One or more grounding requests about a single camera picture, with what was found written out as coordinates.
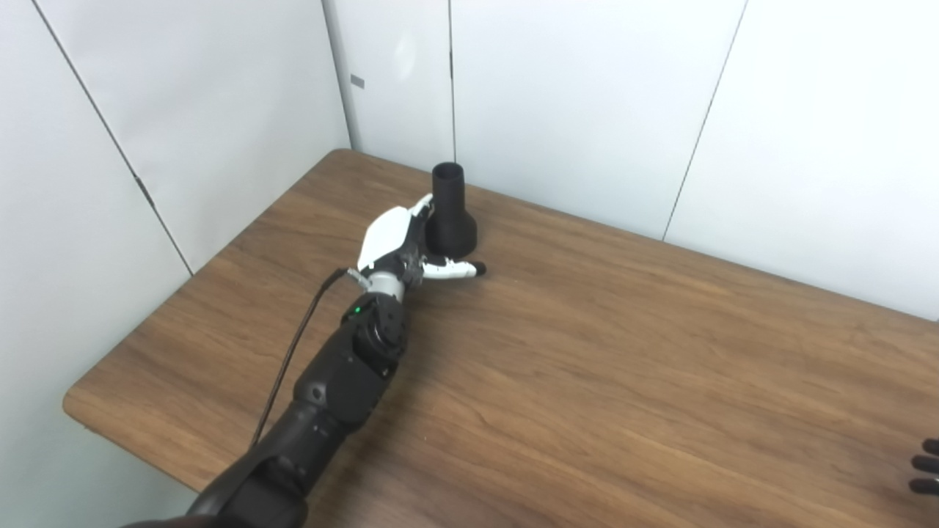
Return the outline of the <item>white and black right hand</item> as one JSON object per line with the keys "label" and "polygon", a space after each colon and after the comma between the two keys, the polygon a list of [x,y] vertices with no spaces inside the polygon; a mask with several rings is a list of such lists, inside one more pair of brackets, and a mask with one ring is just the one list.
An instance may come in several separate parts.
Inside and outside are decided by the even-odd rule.
{"label": "white and black right hand", "polygon": [[927,474],[913,478],[908,487],[913,494],[938,496],[938,439],[928,438],[921,444],[921,454],[913,455],[912,467]]}

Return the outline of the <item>white and black left hand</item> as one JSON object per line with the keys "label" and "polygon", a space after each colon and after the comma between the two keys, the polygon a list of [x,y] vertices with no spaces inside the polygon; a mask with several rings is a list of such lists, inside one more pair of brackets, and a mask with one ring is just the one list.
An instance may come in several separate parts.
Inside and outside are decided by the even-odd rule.
{"label": "white and black left hand", "polygon": [[426,194],[411,208],[396,206],[369,224],[357,261],[357,271],[368,279],[393,275],[405,287],[423,279],[452,280],[483,276],[483,262],[432,257],[425,249],[425,225],[434,211],[434,197]]}

